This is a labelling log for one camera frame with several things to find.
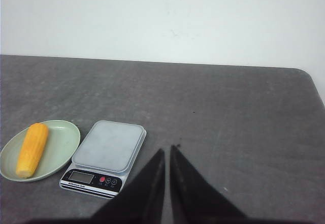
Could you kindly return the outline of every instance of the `digital kitchen scale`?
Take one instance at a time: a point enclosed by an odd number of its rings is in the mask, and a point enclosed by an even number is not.
[[[98,121],[91,128],[59,186],[103,198],[123,188],[146,131],[140,125]]]

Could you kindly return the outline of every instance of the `white wall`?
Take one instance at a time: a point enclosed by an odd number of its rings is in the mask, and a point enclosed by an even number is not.
[[[1,53],[301,68],[325,101],[325,0],[1,0]]]

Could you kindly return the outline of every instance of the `scale control panel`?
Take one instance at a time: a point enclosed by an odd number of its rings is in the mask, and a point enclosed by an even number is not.
[[[86,194],[112,198],[121,190],[122,180],[102,173],[70,169],[62,177],[60,186]]]

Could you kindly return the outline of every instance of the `light green plate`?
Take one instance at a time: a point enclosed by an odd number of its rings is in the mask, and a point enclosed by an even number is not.
[[[16,164],[27,129],[14,136],[0,154],[1,175],[17,182],[31,182],[43,179],[60,170],[71,158],[80,142],[78,128],[68,121],[52,120],[42,122],[49,128],[42,158],[35,173],[27,178],[16,175]]]

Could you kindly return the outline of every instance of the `gray table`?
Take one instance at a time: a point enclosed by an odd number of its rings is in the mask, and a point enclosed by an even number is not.
[[[1,146],[33,122],[143,125],[128,182],[172,144],[252,217],[325,223],[325,110],[297,69],[1,56]],[[88,217],[106,200],[58,187],[65,166],[38,182],[1,179],[2,223]],[[163,223],[172,221],[169,179]]]

